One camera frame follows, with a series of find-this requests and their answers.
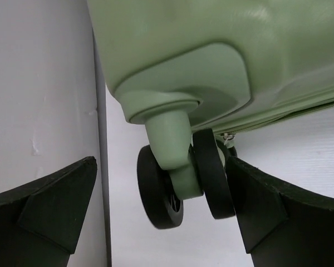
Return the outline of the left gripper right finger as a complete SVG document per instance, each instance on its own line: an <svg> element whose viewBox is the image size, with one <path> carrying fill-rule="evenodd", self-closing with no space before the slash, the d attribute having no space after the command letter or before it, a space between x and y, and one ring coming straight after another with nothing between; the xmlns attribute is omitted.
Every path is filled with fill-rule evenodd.
<svg viewBox="0 0 334 267"><path fill-rule="evenodd" d="M334 266L334 198L230 157L227 178L254 266Z"/></svg>

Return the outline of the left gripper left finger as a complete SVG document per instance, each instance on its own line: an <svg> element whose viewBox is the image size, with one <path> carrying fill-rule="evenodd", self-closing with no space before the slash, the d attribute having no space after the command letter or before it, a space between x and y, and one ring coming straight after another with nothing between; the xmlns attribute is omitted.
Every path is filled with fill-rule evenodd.
<svg viewBox="0 0 334 267"><path fill-rule="evenodd" d="M96 176L89 156L0 193L0 266L67 266Z"/></svg>

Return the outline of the green suitcase blue lining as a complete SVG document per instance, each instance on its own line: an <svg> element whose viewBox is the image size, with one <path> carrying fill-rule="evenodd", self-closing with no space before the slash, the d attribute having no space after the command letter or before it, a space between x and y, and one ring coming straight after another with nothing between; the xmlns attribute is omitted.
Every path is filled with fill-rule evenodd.
<svg viewBox="0 0 334 267"><path fill-rule="evenodd" d="M334 106L334 1L88 1L107 89L143 125L147 217L232 217L232 136Z"/></svg>

